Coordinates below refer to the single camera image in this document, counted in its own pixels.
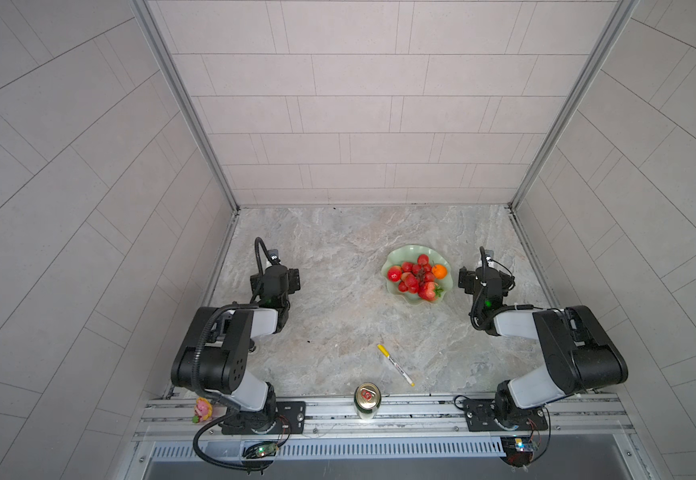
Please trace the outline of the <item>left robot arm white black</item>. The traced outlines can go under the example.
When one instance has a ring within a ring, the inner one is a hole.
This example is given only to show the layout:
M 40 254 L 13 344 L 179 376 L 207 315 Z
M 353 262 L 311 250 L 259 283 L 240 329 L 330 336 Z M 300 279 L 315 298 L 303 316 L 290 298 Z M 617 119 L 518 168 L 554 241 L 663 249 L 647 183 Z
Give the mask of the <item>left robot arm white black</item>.
M 264 434 L 276 428 L 275 388 L 247 371 L 255 340 L 280 333 L 289 320 L 290 296 L 301 289 L 297 269 L 284 266 L 264 240 L 255 239 L 257 272 L 246 304 L 199 308 L 171 366 L 176 387 L 227 408 L 225 434 Z

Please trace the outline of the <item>red lychee cluster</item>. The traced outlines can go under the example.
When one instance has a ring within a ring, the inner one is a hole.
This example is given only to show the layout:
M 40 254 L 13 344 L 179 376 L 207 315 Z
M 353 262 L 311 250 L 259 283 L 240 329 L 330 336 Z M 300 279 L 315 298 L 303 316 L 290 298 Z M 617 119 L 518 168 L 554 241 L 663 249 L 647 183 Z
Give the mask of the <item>red lychee cluster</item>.
M 404 271 L 401 281 L 395 283 L 397 290 L 401 293 L 418 295 L 418 288 L 421 284 L 435 282 L 437 279 L 432 273 L 434 265 L 426 254 L 419 255 L 415 261 L 403 261 L 397 266 L 400 266 Z

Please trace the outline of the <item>small orange fake tangerine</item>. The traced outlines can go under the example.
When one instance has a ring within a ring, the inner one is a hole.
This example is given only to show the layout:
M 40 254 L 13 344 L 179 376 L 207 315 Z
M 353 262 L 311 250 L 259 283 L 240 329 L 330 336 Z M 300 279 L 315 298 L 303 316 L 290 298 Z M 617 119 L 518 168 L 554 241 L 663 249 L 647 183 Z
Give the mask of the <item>small orange fake tangerine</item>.
M 437 279 L 444 279 L 448 275 L 448 269 L 442 264 L 436 264 L 432 267 L 432 273 Z

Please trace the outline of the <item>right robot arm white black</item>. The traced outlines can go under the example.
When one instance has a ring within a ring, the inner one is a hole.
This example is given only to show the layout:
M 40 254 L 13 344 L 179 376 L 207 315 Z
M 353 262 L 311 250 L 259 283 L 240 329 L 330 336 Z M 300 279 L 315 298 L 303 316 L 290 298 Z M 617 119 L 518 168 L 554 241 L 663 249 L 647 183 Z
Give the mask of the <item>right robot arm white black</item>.
M 458 287 L 472 297 L 469 320 L 474 329 L 534 340 L 543 356 L 542 366 L 501 382 L 492 400 L 465 395 L 453 399 L 470 431 L 542 431 L 550 427 L 548 404 L 628 379 L 624 357 L 591 309 L 507 305 L 504 299 L 514 286 L 515 276 L 485 248 L 475 269 L 458 272 Z

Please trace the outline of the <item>red fake strawberry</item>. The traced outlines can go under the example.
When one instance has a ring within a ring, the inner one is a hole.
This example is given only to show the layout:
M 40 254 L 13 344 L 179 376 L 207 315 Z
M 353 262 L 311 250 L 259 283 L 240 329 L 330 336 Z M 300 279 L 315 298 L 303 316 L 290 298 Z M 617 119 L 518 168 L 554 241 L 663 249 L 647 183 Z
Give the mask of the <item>red fake strawberry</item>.
M 431 281 L 419 286 L 418 295 L 426 301 L 435 302 L 441 297 L 442 291 L 443 288 L 441 285 Z

